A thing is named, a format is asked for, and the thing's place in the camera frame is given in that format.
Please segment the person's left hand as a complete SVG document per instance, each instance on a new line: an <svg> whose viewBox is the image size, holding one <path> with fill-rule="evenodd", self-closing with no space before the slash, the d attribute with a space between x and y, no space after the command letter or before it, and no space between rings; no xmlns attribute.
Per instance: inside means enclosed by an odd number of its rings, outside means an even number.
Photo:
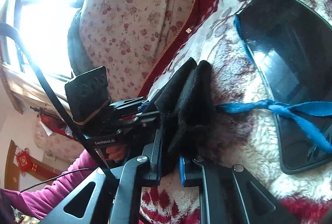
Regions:
<svg viewBox="0 0 332 224"><path fill-rule="evenodd" d="M127 153L127 146L126 145L114 145L108 147L106 150L106 159L112 160L115 162L119 162L123 160Z"/></svg>

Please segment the pink sleeved left forearm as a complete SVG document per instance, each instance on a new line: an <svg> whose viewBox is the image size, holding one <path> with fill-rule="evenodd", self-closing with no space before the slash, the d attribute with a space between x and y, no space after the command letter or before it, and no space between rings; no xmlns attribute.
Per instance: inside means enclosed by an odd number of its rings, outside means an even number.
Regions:
<svg viewBox="0 0 332 224"><path fill-rule="evenodd" d="M63 173L52 185L47 185L42 190L22 193L2 188L1 194L9 200L13 208L23 214L43 219L97 167L93 157L83 151L67 169L68 174Z"/></svg>

